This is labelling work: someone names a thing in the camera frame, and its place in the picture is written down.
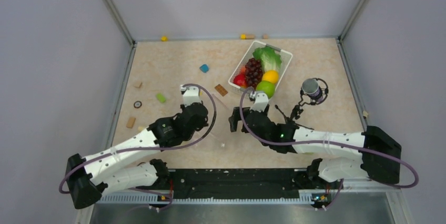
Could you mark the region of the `green lime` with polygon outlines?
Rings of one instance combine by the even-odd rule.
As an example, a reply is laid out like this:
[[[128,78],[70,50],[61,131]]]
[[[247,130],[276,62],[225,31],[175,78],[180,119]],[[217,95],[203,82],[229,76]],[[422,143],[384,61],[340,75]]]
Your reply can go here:
[[[269,99],[275,94],[276,86],[269,81],[261,81],[256,86],[256,91],[264,92]]]

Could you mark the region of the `yellow lemon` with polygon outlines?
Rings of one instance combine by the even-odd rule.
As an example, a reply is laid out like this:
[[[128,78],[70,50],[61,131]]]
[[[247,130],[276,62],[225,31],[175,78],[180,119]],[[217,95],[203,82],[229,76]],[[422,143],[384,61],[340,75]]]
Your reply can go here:
[[[279,79],[280,79],[280,75],[275,70],[266,71],[266,72],[264,72],[264,74],[262,76],[262,81],[270,82],[274,85],[279,81]]]

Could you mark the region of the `clear zip top bag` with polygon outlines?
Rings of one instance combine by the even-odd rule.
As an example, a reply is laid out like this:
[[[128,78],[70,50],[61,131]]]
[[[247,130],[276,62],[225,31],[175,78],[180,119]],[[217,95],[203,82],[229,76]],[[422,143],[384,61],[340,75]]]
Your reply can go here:
[[[217,117],[211,132],[193,147],[201,151],[222,151],[227,143],[227,135],[230,134],[228,118],[232,114],[232,107],[224,101],[216,91],[211,92],[217,108]]]

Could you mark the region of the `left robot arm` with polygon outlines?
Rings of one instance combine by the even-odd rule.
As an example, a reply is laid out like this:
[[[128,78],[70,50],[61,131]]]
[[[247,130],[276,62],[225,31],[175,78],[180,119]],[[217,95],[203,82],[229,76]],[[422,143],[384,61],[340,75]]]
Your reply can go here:
[[[83,209],[103,196],[138,186],[166,187],[165,162],[153,159],[140,167],[128,165],[164,150],[180,149],[195,132],[208,126],[208,110],[202,103],[182,105],[181,112],[157,119],[131,139],[90,156],[74,154],[67,160],[64,182],[75,209]]]

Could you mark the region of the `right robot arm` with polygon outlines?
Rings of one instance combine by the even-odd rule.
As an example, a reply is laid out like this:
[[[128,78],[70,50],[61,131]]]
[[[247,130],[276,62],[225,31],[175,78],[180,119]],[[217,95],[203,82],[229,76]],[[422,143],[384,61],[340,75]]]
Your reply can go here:
[[[343,178],[368,177],[389,185],[400,181],[401,145],[379,127],[368,126],[364,132],[356,133],[317,131],[290,120],[276,124],[266,111],[234,107],[228,118],[232,133],[242,120],[243,133],[262,138],[263,146],[278,153],[332,155],[331,159],[315,159],[308,166],[308,180],[315,188]]]

